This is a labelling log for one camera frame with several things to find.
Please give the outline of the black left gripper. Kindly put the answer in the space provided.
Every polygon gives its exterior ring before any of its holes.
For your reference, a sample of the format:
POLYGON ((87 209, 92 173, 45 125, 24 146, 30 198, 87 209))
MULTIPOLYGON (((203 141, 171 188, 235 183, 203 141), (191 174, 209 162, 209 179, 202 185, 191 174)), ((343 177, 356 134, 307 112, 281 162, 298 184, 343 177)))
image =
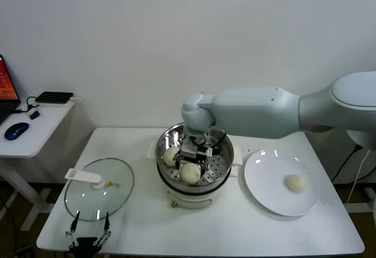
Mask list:
POLYGON ((103 234, 100 238, 97 237, 79 237, 76 238, 75 232, 79 221, 80 211, 76 212, 76 216, 70 225, 70 229, 65 233, 68 239, 68 248, 72 254, 96 254, 98 253, 107 239, 111 235, 109 213, 105 217, 105 225, 103 228, 103 234))

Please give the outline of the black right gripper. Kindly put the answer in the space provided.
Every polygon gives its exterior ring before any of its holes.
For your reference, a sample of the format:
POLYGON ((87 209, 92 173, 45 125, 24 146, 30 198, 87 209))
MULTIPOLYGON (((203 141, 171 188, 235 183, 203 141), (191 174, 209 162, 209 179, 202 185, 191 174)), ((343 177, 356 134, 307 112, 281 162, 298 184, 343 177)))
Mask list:
MULTIPOLYGON (((210 168, 210 163, 205 162, 205 160, 212 155, 211 153, 212 147, 208 144, 206 138, 189 136, 184 140, 184 156, 194 162, 201 162, 201 172, 206 172, 210 168)), ((177 170, 180 169, 184 156, 180 152, 175 154, 175 166, 177 170)))

